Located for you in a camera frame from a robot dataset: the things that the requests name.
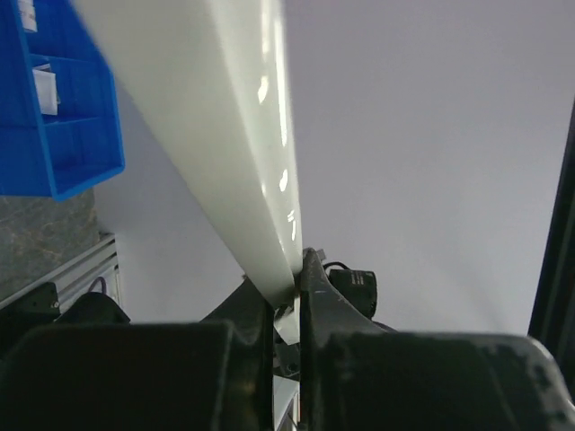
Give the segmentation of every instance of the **white wall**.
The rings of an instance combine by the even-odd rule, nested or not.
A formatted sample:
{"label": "white wall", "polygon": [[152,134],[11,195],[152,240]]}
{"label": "white wall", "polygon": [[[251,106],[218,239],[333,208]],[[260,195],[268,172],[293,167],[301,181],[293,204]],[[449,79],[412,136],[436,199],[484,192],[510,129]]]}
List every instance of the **white wall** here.
{"label": "white wall", "polygon": [[96,188],[96,206],[116,234],[124,309],[134,321],[199,320],[242,283],[243,272],[117,90],[127,167]]}
{"label": "white wall", "polygon": [[575,94],[575,3],[290,0],[304,243],[400,329],[525,333]]}

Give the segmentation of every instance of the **black cable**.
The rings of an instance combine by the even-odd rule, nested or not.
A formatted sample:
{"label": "black cable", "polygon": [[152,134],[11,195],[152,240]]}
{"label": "black cable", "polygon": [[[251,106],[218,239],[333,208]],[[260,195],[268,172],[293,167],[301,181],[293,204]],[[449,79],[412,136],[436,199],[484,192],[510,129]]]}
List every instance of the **black cable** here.
{"label": "black cable", "polygon": [[340,267],[340,268],[344,268],[344,269],[349,269],[349,267],[347,265],[344,265],[341,262],[338,262],[337,260],[334,262],[330,262],[330,263],[326,263],[325,265],[323,265],[323,270],[326,271],[327,268],[330,267]]}
{"label": "black cable", "polygon": [[98,283],[102,286],[102,293],[106,295],[106,291],[108,289],[104,277],[96,277],[96,279],[90,284],[90,287],[88,287],[88,292],[92,292]]}

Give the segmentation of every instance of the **white label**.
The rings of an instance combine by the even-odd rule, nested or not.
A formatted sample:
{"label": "white label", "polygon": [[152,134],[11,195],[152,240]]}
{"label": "white label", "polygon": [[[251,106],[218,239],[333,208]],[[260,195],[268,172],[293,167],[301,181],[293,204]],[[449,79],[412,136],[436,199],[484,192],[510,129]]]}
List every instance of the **white label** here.
{"label": "white label", "polygon": [[58,114],[56,75],[51,72],[32,69],[40,112],[45,115]]}
{"label": "white label", "polygon": [[36,26],[36,10],[28,0],[18,0],[18,6],[20,8],[20,16],[22,17],[22,27],[27,31],[38,31]]}

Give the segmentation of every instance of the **stone surface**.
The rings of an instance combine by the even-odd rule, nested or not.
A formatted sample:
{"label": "stone surface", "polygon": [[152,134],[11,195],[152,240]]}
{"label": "stone surface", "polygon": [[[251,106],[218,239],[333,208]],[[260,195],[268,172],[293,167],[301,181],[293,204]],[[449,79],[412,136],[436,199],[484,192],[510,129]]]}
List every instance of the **stone surface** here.
{"label": "stone surface", "polygon": [[98,241],[92,190],[65,202],[0,196],[0,301]]}

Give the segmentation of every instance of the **blue storage bin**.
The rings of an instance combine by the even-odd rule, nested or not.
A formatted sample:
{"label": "blue storage bin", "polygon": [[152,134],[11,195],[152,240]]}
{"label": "blue storage bin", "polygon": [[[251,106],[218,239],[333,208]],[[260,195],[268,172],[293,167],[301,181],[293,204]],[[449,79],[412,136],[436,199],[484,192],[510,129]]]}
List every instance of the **blue storage bin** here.
{"label": "blue storage bin", "polygon": [[[67,0],[0,0],[0,195],[65,200],[124,169],[113,77]],[[42,115],[32,74],[56,74],[57,116]]]}

